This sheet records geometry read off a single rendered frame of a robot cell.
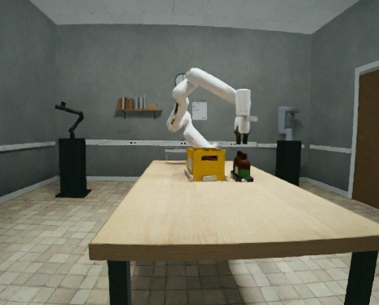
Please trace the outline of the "yellow crate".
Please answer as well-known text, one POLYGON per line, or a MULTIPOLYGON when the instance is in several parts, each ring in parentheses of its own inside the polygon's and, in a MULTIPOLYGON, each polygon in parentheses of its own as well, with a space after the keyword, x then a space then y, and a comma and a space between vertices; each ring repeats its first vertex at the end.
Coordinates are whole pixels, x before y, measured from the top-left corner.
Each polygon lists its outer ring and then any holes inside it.
POLYGON ((203 176, 217 176, 217 181, 224 181, 225 155, 226 151, 218 148, 187 148, 187 170, 194 181, 202 181, 203 176), (217 156, 218 160, 202 161, 203 156, 217 156))

